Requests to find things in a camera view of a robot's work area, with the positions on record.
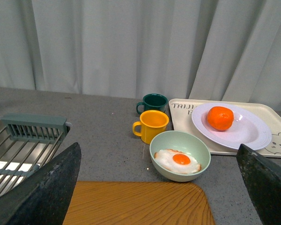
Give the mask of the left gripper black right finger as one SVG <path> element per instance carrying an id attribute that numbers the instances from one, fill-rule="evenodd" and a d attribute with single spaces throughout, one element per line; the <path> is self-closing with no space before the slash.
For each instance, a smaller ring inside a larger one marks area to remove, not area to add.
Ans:
<path id="1" fill-rule="evenodd" d="M 251 202 L 264 225 L 281 225 L 281 166 L 241 144 L 237 163 Z"/>

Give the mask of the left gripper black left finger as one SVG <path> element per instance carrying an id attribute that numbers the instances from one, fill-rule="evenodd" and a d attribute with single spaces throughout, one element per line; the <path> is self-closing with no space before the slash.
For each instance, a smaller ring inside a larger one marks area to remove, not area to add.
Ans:
<path id="1" fill-rule="evenodd" d="M 81 165 L 77 142 L 0 197 L 0 225 L 61 225 Z"/>

